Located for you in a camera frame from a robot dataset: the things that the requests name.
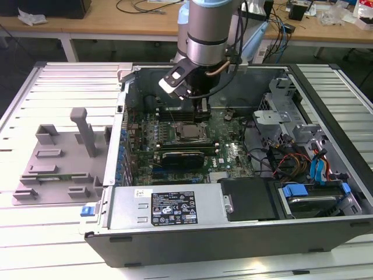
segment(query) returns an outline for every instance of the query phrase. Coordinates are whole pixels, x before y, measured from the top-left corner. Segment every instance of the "power supply label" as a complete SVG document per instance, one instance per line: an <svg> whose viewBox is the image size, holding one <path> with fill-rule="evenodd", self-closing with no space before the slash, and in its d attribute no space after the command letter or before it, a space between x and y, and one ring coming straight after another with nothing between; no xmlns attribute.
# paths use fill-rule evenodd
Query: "power supply label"
<svg viewBox="0 0 373 280"><path fill-rule="evenodd" d="M152 225L198 223L194 191L152 193Z"/></svg>

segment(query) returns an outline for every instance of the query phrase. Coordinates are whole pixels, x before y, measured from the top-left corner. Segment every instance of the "motherboard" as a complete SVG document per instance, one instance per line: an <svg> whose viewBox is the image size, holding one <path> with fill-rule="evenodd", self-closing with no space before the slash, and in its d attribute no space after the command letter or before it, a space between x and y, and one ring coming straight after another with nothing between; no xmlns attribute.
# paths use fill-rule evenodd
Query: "motherboard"
<svg viewBox="0 0 373 280"><path fill-rule="evenodd" d="M122 131L122 151L128 153L132 178L121 176L122 186L216 183L228 177L254 175L242 147L242 123L227 110L212 110L207 121L170 121L159 113L128 112Z"/></svg>

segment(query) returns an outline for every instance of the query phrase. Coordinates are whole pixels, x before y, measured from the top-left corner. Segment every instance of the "gray floor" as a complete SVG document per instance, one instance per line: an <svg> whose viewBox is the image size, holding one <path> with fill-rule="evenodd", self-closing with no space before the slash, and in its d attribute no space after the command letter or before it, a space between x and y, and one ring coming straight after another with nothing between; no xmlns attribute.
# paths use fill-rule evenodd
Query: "gray floor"
<svg viewBox="0 0 373 280"><path fill-rule="evenodd" d="M0 116L8 107L15 94L30 72L34 61L11 38L7 38L9 48L0 50ZM35 61L66 61L64 51L58 46L58 40L23 38L20 43L27 48ZM111 51L109 41L76 40L76 49L80 61L136 61L168 62L176 52L176 43L116 41L117 51ZM343 61L348 49L326 48L320 58L314 58L313 47L289 46L280 63L338 64L357 85L373 69L373 53L357 50L351 53L348 61ZM373 99L373 75L365 82L361 90Z"/></svg>

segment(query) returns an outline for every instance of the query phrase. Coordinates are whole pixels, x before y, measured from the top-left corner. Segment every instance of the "gray 3d printed stand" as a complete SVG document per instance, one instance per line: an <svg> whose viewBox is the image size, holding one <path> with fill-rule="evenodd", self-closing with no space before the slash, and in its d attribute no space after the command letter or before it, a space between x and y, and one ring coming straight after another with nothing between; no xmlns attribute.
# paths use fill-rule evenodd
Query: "gray 3d printed stand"
<svg viewBox="0 0 373 280"><path fill-rule="evenodd" d="M87 110L73 108L79 133L40 125L38 143L13 193L13 205L94 202L101 198L111 128L93 132Z"/></svg>

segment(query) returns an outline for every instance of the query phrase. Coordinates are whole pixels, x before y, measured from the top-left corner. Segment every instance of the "copper tube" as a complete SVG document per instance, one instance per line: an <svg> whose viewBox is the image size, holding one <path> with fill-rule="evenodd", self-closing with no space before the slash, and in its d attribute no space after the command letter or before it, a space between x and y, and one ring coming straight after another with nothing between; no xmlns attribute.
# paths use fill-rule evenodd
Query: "copper tube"
<svg viewBox="0 0 373 280"><path fill-rule="evenodd" d="M214 72L206 72L205 74L207 77L214 77L217 74L222 73L230 64L231 62L227 60L226 63L224 63L219 69L215 70Z"/></svg>

